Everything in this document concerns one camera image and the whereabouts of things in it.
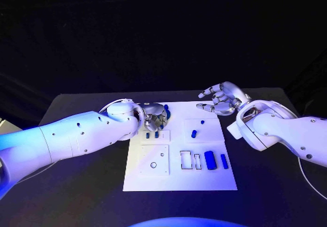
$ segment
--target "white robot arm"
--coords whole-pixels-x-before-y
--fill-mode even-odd
[[[0,199],[21,178],[47,164],[129,139],[142,124],[149,124],[152,131],[162,129],[165,115],[162,105],[141,108],[131,99],[119,99],[99,113],[89,111],[0,135]]]
[[[230,115],[237,109],[236,121],[227,130],[259,151],[282,143],[302,159],[327,167],[327,121],[316,117],[296,118],[290,110],[273,101],[254,100],[230,82],[211,86],[200,94],[213,95],[213,104],[197,104],[197,108]]]

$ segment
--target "black tablecloth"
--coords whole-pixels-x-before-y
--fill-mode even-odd
[[[243,89],[253,99],[293,107],[279,88]],[[59,95],[40,125],[119,98],[135,102],[200,101],[200,91]],[[226,130],[236,114],[218,117],[237,191],[122,192],[128,141],[59,161],[17,184],[0,201],[0,226],[128,226],[165,217],[201,217],[247,226],[322,226],[327,201],[308,186],[289,150],[259,152]],[[327,193],[327,169],[302,161],[312,184]]]

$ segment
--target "white cable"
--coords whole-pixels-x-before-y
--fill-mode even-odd
[[[321,195],[321,197],[327,200],[327,197],[318,192],[318,190],[314,188],[314,186],[311,185],[311,183],[309,183],[309,181],[308,181],[308,178],[306,178],[306,176],[305,176],[305,174],[303,174],[303,171],[302,171],[302,165],[301,165],[299,158],[298,158],[298,165],[299,165],[299,169],[301,169],[301,172],[302,172],[302,176],[303,176],[303,178],[305,178],[305,180],[306,180],[306,183],[309,184],[309,186],[311,186],[311,188],[315,190],[315,192]]]
[[[33,176],[36,176],[37,174],[40,174],[41,172],[44,172],[57,162],[60,161],[60,159],[53,162],[40,172],[37,172],[34,175],[31,175],[28,178],[31,178]]]
[[[116,103],[116,102],[119,102],[119,101],[128,101],[128,99],[120,98],[120,99],[112,101],[109,104],[106,104],[106,105],[103,106],[103,108],[99,110],[99,113],[108,108],[108,106],[109,106],[110,104],[113,104],[113,103]]]

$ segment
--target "white board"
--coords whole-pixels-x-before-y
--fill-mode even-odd
[[[171,117],[159,137],[154,133],[145,139],[145,129],[139,129],[138,135],[129,140],[129,149],[125,166],[125,181],[122,191],[218,191],[237,190],[233,178],[231,166],[227,158],[224,139],[220,123],[216,115],[195,108],[198,102],[159,103],[168,105]],[[142,150],[146,148],[146,158],[142,158]],[[204,152],[211,151],[217,168],[207,170]],[[190,151],[193,169],[181,169],[180,151]],[[201,169],[195,170],[194,154],[200,155]],[[220,154],[226,156],[229,169],[223,169]],[[152,162],[161,162],[167,158],[168,165],[159,165],[157,169],[149,167]]]

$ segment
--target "black curtain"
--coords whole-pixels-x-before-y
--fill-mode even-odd
[[[36,126],[61,93],[290,90],[325,40],[311,3],[2,1],[0,117]]]

